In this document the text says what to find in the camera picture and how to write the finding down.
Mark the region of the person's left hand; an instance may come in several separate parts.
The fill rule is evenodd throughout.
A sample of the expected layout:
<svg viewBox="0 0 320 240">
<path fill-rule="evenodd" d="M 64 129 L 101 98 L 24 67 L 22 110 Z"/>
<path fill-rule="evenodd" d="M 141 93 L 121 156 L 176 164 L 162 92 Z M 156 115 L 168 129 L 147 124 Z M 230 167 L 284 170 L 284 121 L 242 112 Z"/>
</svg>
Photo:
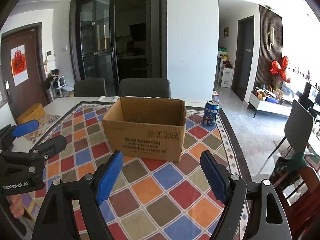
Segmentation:
<svg viewBox="0 0 320 240">
<path fill-rule="evenodd" d="M 22 195 L 12 195 L 10 196 L 11 204 L 10 211 L 13 214 L 14 218 L 21 218 L 24 215 L 24 206 L 22 202 Z"/>
</svg>

